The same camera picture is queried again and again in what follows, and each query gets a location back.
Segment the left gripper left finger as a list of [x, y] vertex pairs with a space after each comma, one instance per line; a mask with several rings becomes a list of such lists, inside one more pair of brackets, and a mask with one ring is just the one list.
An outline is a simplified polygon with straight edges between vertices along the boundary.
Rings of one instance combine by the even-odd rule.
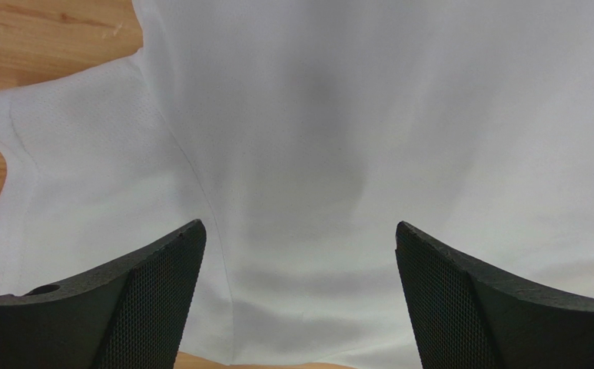
[[22, 296], [0, 296], [0, 368], [171, 368], [206, 245], [192, 221]]

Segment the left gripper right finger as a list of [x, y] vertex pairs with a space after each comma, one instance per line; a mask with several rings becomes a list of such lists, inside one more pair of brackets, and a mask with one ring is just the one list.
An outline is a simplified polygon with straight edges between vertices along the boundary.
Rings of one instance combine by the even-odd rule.
[[425, 368], [594, 368], [594, 298], [521, 278], [400, 222], [396, 259]]

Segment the white t shirt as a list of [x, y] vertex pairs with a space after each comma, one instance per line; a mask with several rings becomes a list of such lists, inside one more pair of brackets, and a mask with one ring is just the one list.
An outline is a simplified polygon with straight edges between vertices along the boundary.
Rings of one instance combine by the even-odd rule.
[[0, 295], [188, 222], [180, 349], [418, 368], [406, 221], [594, 298], [594, 1], [136, 1], [133, 55], [0, 91]]

